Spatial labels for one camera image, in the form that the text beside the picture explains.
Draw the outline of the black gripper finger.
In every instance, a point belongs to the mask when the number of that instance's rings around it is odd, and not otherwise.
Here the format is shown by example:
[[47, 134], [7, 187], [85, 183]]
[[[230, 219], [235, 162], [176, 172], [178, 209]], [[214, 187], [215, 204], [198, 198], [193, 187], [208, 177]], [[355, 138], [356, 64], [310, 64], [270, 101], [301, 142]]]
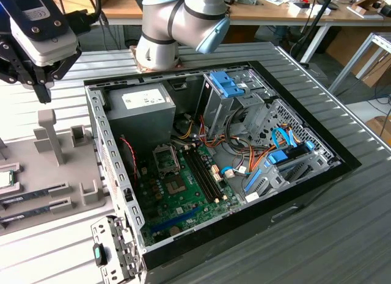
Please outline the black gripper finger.
[[55, 62], [53, 65], [44, 68], [46, 88], [44, 89], [43, 96], [41, 97], [41, 103], [51, 102], [51, 96], [47, 84], [49, 82], [61, 80], [71, 69], [71, 67], [75, 64], [75, 62], [79, 59], [80, 56], [81, 56], [81, 50], [79, 48], [76, 48], [76, 51], [70, 57]]
[[39, 102], [43, 102], [43, 86], [37, 81], [31, 61], [10, 36], [1, 36], [1, 80], [27, 85], [35, 92]]

